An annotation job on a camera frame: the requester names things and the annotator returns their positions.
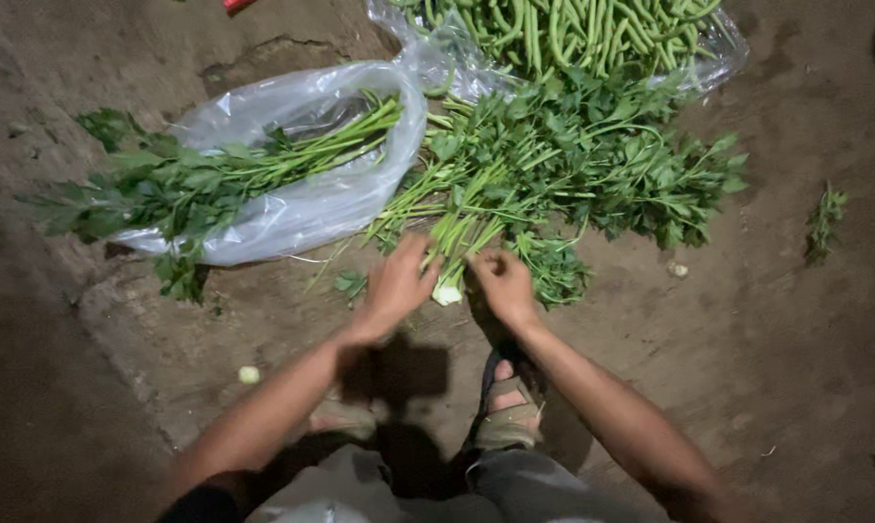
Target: clear plastic bag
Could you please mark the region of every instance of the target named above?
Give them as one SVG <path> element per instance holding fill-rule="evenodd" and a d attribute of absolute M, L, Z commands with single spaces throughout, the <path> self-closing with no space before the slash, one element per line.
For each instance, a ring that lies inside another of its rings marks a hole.
<path fill-rule="evenodd" d="M 427 102 L 410 70 L 415 60 L 409 54 L 402 63 L 361 62 L 290 73 L 234 89 L 184 115 L 170 132 L 183 145 L 206 153 L 228 142 L 259 142 L 267 127 L 281 126 L 295 137 L 330 132 L 366 108 L 361 88 L 398 94 L 403 106 L 377 151 L 247 202 L 234 225 L 205 241 L 203 262 L 236 265 L 295 254 L 357 232 L 373 220 L 415 163 L 424 136 Z M 110 239 L 151 253 L 170 248 L 155 228 Z"/>
<path fill-rule="evenodd" d="M 721 7 L 716 7 L 712 14 L 702 20 L 708 27 L 705 31 L 700 31 L 699 43 L 714 53 L 716 59 L 696 56 L 693 66 L 682 69 L 684 76 L 679 86 L 681 90 L 698 89 L 703 93 L 711 91 L 734 77 L 747 64 L 747 56 L 751 50 L 747 40 Z M 664 77 L 652 77 L 653 82 L 662 80 Z"/>
<path fill-rule="evenodd" d="M 408 25 L 399 9 L 385 0 L 367 0 L 367 7 L 370 18 L 396 34 L 402 43 L 402 50 L 393 62 L 418 74 L 423 89 L 438 88 L 453 72 L 451 94 L 477 101 L 491 92 L 512 94 L 514 87 L 523 82 L 486 58 L 470 39 L 467 25 L 456 9 L 447 13 L 440 27 L 430 34 L 421 34 Z"/>
<path fill-rule="evenodd" d="M 395 34 L 405 48 L 413 48 L 417 43 L 427 41 L 432 36 L 431 34 L 422 34 L 412 24 L 408 23 L 402 9 L 390 4 L 388 0 L 367 0 L 367 14 L 371 20 Z M 453 11 L 453 14 L 448 13 L 447 18 L 448 20 L 445 20 L 441 27 L 434 32 L 443 30 L 448 24 L 451 27 L 455 27 L 457 31 L 462 32 L 458 37 L 467 40 L 468 51 L 457 60 L 473 64 L 473 69 L 470 71 L 482 68 L 483 71 L 500 75 L 498 65 L 487 60 L 478 46 L 469 38 L 469 31 L 460 15 Z M 422 21 L 418 18 L 416 21 L 421 26 Z M 711 15 L 703 18 L 703 21 L 708 28 L 706 31 L 701 31 L 700 42 L 706 49 L 714 53 L 717 58 L 710 60 L 699 56 L 694 66 L 682 68 L 683 80 L 680 84 L 680 89 L 698 89 L 702 92 L 707 92 L 717 88 L 733 77 L 747 64 L 749 52 L 747 41 L 721 7 L 717 7 Z M 664 78 L 666 76 L 655 76 L 652 77 L 652 80 L 653 82 L 660 82 Z M 452 92 L 458 96 L 469 94 L 466 90 L 466 81 L 462 82 L 462 84 L 462 86 L 458 87 L 455 81 L 454 88 L 460 90 L 452 89 Z"/>

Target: bunch of parsley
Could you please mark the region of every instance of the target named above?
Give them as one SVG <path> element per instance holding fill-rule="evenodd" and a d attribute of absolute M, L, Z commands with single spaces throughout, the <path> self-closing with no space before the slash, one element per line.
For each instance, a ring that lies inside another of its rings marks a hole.
<path fill-rule="evenodd" d="M 333 132 L 293 139 L 277 128 L 259 147 L 227 143 L 208 155 L 181 146 L 174 136 L 144 132 L 126 113 L 83 114 L 78 123 L 103 141 L 112 169 L 89 175 L 86 184 L 55 184 L 48 196 L 18 199 L 35 206 L 47 234 L 73 232 L 87 243 L 154 227 L 171 244 L 155 260 L 161 294 L 200 303 L 204 242 L 231 225 L 248 200 L 348 162 L 385 140 L 402 107 L 394 97 L 365 94 L 370 108 Z"/>
<path fill-rule="evenodd" d="M 411 223 L 437 218 L 435 254 L 448 260 L 435 298 L 448 303 L 461 296 L 466 256 L 501 233 L 548 307 L 583 297 L 589 270 L 572 246 L 587 226 L 609 239 L 632 230 L 661 248 L 700 246 L 721 197 L 746 187 L 746 154 L 727 154 L 733 134 L 703 143 L 676 131 L 675 88 L 572 70 L 508 102 L 446 100 L 447 114 L 429 116 L 424 169 L 367 237 L 388 250 Z M 552 220 L 575 227 L 573 237 Z"/>

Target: dirt ground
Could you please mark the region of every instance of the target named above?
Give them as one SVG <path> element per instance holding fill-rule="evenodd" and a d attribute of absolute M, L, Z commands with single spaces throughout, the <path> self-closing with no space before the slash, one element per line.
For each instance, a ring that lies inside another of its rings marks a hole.
<path fill-rule="evenodd" d="M 597 276 L 547 322 L 667 410 L 765 520 L 875 521 L 875 0 L 725 5 L 750 62 L 684 120 L 704 136 L 738 131 L 751 187 L 700 249 L 587 234 L 579 251 Z M 3 248 L 53 282 L 168 445 L 188 445 L 245 391 L 240 366 L 269 371 L 344 321 L 331 280 L 375 253 L 349 250 L 307 292 L 317 265 L 305 261 L 214 270 L 208 305 L 189 306 L 160 298 L 139 257 L 39 237 L 11 194 L 100 165 L 71 120 L 81 111 L 128 109 L 160 128 L 224 89 L 395 51 L 360 0 L 260 0 L 232 19 L 213 0 L 0 2 Z M 9 138 L 12 122 L 30 130 Z M 805 220 L 826 180 L 850 195 L 847 219 L 809 269 Z M 671 260 L 687 278 L 667 273 Z M 402 333 L 383 357 L 383 410 L 430 435 L 422 456 L 450 457 L 488 343 L 464 306 L 427 303 Z M 655 510 L 569 410 L 552 405 L 545 429 L 581 477 Z"/>

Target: bundle of green beans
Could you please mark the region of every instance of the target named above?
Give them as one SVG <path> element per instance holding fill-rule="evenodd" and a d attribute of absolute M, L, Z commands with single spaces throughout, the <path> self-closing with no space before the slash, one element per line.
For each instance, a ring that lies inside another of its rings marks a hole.
<path fill-rule="evenodd" d="M 606 78 L 635 67 L 640 77 L 692 65 L 720 0 L 388 0 L 421 31 L 456 7 L 480 47 L 524 77 L 544 82 L 572 67 Z M 423 26 L 417 23 L 420 19 Z"/>

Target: sandal strap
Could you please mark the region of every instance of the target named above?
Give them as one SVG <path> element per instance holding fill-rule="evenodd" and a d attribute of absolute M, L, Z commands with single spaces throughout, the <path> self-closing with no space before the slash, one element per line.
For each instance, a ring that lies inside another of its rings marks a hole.
<path fill-rule="evenodd" d="M 489 397 L 496 398 L 504 394 L 508 394 L 510 392 L 519 391 L 523 396 L 525 396 L 524 383 L 521 381 L 521 378 L 518 376 L 513 376 L 508 378 L 507 380 L 499 380 L 498 382 L 493 382 L 490 387 Z M 525 399 L 531 401 L 531 398 L 525 396 Z"/>
<path fill-rule="evenodd" d="M 487 397 L 498 398 L 514 391 L 521 393 L 525 403 L 496 410 L 480 420 L 475 440 L 477 448 L 495 450 L 518 443 L 532 448 L 540 439 L 536 430 L 520 423 L 537 417 L 540 409 L 519 376 L 494 382 Z"/>
<path fill-rule="evenodd" d="M 538 406 L 534 405 L 534 403 L 526 403 L 524 405 L 514 405 L 513 407 L 507 407 L 505 409 L 496 410 L 495 412 L 491 412 L 488 416 L 483 418 L 483 422 L 490 423 L 509 423 L 509 422 L 523 422 L 525 420 L 531 420 L 536 418 L 538 415 Z"/>

